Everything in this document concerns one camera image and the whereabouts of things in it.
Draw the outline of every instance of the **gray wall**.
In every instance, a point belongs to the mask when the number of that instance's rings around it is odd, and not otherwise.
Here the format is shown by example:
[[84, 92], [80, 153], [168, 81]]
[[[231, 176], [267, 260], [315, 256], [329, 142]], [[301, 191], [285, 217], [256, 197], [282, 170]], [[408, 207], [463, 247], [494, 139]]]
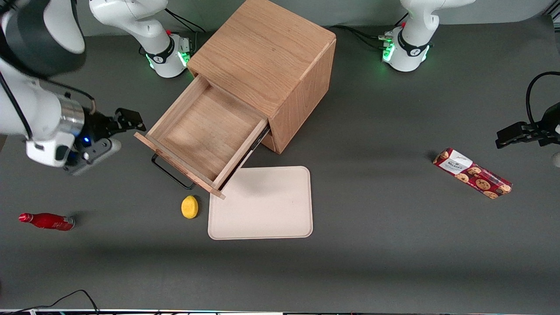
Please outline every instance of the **gray wall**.
[[[554, 0], [477, 0], [465, 7], [439, 11], [442, 24], [517, 22], [547, 9]], [[273, 0], [280, 6], [319, 25], [391, 25], [406, 11], [397, 0]], [[207, 30], [218, 29], [243, 0], [169, 0], [168, 8]], [[86, 1], [78, 8], [80, 25], [86, 36], [117, 35], [122, 31], [100, 24], [91, 15]], [[165, 28], [184, 27], [165, 12], [155, 18]]]

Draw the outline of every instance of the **beige tray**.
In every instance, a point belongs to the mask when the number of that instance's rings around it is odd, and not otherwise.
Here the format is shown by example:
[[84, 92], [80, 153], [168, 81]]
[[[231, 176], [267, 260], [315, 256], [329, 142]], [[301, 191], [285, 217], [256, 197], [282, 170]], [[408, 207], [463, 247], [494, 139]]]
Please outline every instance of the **beige tray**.
[[242, 168], [222, 200], [210, 196], [212, 239], [304, 238], [313, 231], [311, 178], [304, 166]]

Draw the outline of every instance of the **green led light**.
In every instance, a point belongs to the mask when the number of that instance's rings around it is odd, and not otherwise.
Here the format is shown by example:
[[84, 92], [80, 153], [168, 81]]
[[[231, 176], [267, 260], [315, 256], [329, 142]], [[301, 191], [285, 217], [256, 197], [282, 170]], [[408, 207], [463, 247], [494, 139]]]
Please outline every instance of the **green led light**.
[[177, 52], [179, 59], [181, 59], [181, 63], [183, 63], [183, 67], [186, 67], [186, 63], [190, 60], [190, 55], [188, 53]]
[[152, 64], [152, 61], [150, 60], [150, 58], [148, 57], [148, 54], [146, 54], [146, 58], [148, 59], [148, 62], [150, 63], [150, 68], [153, 69], [153, 64]]
[[391, 60], [391, 56], [393, 55], [393, 51], [395, 50], [395, 44], [391, 43], [385, 51], [383, 52], [383, 60], [389, 62]]
[[428, 50], [430, 49], [430, 45], [426, 46], [426, 52], [424, 53], [424, 57], [422, 57], [422, 61], [426, 60], [426, 55], [428, 54]]

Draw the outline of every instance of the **white label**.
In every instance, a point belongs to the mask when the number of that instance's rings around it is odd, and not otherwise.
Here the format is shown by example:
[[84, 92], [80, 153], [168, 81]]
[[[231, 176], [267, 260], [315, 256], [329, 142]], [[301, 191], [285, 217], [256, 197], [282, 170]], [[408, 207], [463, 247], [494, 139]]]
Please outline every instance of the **white label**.
[[473, 161], [453, 150], [449, 158], [440, 164], [440, 167], [457, 175], [471, 165], [473, 165]]

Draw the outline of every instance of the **bottle cap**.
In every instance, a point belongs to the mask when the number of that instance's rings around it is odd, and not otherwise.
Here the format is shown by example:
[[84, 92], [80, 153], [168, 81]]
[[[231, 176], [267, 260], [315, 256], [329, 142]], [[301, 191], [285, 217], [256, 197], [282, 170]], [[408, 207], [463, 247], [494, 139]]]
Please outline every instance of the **bottle cap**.
[[32, 214], [20, 214], [19, 219], [22, 222], [29, 222], [29, 221], [33, 220], [33, 215]]

